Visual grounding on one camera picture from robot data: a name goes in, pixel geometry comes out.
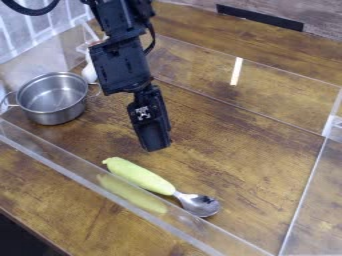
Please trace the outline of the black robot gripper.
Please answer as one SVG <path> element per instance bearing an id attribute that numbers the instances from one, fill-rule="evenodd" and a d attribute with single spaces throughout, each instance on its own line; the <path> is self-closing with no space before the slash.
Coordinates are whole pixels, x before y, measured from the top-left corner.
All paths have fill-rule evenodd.
<path id="1" fill-rule="evenodd" d="M 158 86 L 153 84 L 140 39 L 102 41 L 90 47 L 90 56 L 106 96 L 120 92 L 150 94 L 135 95 L 127 107 L 128 116 L 143 149 L 153 152 L 167 148 L 171 124 L 163 97 L 154 94 Z"/>

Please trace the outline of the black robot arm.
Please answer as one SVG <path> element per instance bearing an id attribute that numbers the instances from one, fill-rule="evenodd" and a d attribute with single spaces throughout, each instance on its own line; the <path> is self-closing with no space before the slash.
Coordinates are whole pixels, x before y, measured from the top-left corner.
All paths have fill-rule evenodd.
<path id="1" fill-rule="evenodd" d="M 107 39 L 90 47 L 99 84 L 106 96 L 132 93 L 127 106 L 140 145 L 149 152 L 171 144 L 171 124 L 162 91 L 153 84 L 147 55 L 155 40 L 143 48 L 140 36 L 150 31 L 155 15 L 153 0 L 80 0 L 92 10 Z"/>

